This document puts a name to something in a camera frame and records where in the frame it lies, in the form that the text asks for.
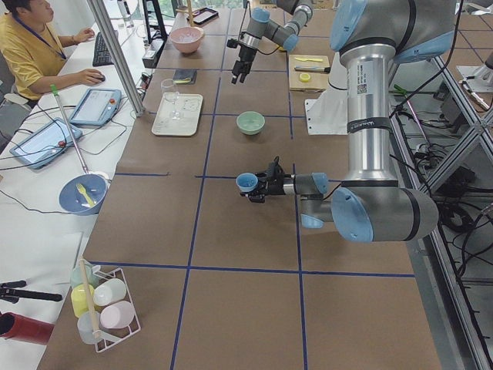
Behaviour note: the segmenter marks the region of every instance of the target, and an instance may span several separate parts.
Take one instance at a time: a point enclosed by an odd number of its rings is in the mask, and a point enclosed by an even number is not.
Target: person
[[[42,94],[84,84],[93,86],[102,81],[97,69],[84,69],[58,76],[67,57],[63,48],[78,45],[94,37],[86,28],[77,35],[58,36],[52,24],[54,12],[45,0],[2,0],[8,13],[0,17],[0,51],[15,77],[19,95],[33,107]]]

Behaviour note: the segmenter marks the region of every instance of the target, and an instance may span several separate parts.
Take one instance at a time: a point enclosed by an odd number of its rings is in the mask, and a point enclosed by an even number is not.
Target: hand
[[[93,86],[101,83],[102,73],[97,69],[83,69],[77,72],[79,83],[87,86]]]
[[[90,28],[87,28],[87,29],[81,29],[79,33],[74,36],[74,40],[80,43],[80,42],[86,42],[92,37],[94,37],[94,31]]]

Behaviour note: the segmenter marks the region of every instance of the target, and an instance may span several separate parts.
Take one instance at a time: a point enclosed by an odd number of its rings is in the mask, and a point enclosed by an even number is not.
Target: blue tape grid
[[[228,29],[230,27],[230,22],[231,22],[231,16],[228,21]],[[317,37],[317,36],[306,36],[306,37],[311,37],[311,38],[319,38],[319,39],[328,39],[324,37]],[[225,61],[225,54],[226,54],[226,43],[223,51],[223,61],[220,69],[201,69],[204,71],[231,71],[231,69],[224,69],[224,61]],[[272,73],[286,73],[287,76],[289,77],[289,71],[288,71],[288,58],[286,57],[286,71],[266,71],[262,70],[262,72],[272,72]],[[210,133],[209,133],[209,139],[208,139],[208,144],[207,144],[207,150],[206,150],[206,158],[204,160],[204,165],[203,165],[203,173],[202,175],[196,176],[196,178],[202,179],[201,184],[200,184],[200,195],[199,199],[197,202],[197,208],[196,208],[196,216],[195,216],[195,221],[193,225],[193,236],[192,236],[192,241],[190,243],[190,249],[189,249],[189,257],[188,257],[188,263],[187,265],[172,265],[172,264],[134,264],[134,263],[122,263],[122,262],[108,262],[108,261],[91,261],[91,263],[94,264],[100,264],[104,266],[120,266],[120,267],[146,267],[146,268],[163,268],[163,269],[177,269],[177,270],[185,270],[186,271],[186,276],[185,276],[185,281],[183,284],[183,293],[182,293],[182,299],[181,299],[181,304],[179,308],[179,317],[178,317],[178,323],[176,326],[176,334],[175,334],[175,341],[174,341],[174,346],[173,346],[173,356],[171,358],[171,365],[169,367],[169,370],[174,370],[175,363],[176,363],[176,353],[178,351],[178,345],[179,345],[179,335],[180,335],[180,330],[181,330],[181,324],[183,320],[183,311],[185,308],[185,302],[186,302],[186,293],[187,293],[187,288],[188,288],[188,281],[189,281],[189,274],[191,271],[225,271],[225,272],[247,272],[247,273],[257,273],[257,274],[297,274],[299,278],[299,285],[300,285],[300,316],[301,316],[301,330],[302,330],[302,342],[303,342],[303,357],[304,357],[304,370],[308,370],[308,353],[307,353],[307,333],[306,333],[306,324],[305,324],[305,306],[304,306],[304,276],[305,275],[327,275],[327,276],[346,276],[346,277],[366,277],[366,278],[414,278],[413,274],[383,274],[383,273],[366,273],[366,272],[346,272],[346,271],[307,271],[303,269],[303,264],[302,264],[302,244],[301,244],[301,236],[300,236],[300,221],[299,221],[299,209],[298,209],[298,200],[296,197],[293,197],[294,201],[294,209],[295,209],[295,222],[296,222],[296,236],[297,236],[297,258],[298,258],[298,269],[297,270],[281,270],[281,269],[261,269],[261,268],[240,268],[240,267],[209,267],[209,266],[193,266],[192,265],[192,259],[193,259],[193,250],[195,247],[195,237],[196,237],[196,231],[199,223],[199,218],[200,218],[200,208],[202,204],[202,196],[203,196],[203,188],[206,180],[208,179],[217,179],[217,180],[234,180],[235,177],[227,177],[227,176],[208,176],[206,174],[207,172],[207,164],[209,160],[209,153],[210,153],[210,147],[212,143],[212,138],[213,138],[213,130],[214,130],[214,121],[217,116],[236,116],[235,114],[217,114],[216,113],[216,108],[217,108],[217,102],[219,100],[219,94],[220,94],[220,83],[221,83],[221,78],[219,79],[218,85],[217,85],[217,91],[216,91],[216,102],[214,105],[214,111],[213,114],[203,114],[204,116],[212,116],[212,124],[210,127]],[[296,118],[305,118],[304,116],[294,116],[291,108],[291,94],[288,90],[287,92],[287,99],[288,99],[288,104],[289,104],[289,116],[268,116],[268,117],[279,117],[279,118],[288,118],[290,121],[290,138],[294,138],[294,133],[293,133],[293,119]],[[295,164],[293,163],[293,173],[296,173],[296,167]],[[136,176],[136,177],[166,177],[169,176],[170,173],[117,173],[117,175],[120,176]],[[341,180],[330,180],[331,182],[341,182]]]

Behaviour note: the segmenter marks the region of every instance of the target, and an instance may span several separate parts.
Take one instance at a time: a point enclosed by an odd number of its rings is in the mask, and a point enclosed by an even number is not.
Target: knife
[[[330,67],[294,66],[294,70],[299,72],[329,73]]]

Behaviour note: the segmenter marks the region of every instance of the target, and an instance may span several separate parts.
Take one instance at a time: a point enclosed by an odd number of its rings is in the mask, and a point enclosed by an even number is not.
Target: green handle
[[[395,84],[394,85],[394,89],[397,90],[398,93],[400,93],[401,95],[404,95],[406,96],[407,95],[407,90],[401,88],[399,85]]]
[[[54,96],[58,96],[59,95],[59,91],[57,90],[56,86],[54,84],[51,84],[49,86],[51,89],[52,89],[52,93]]]

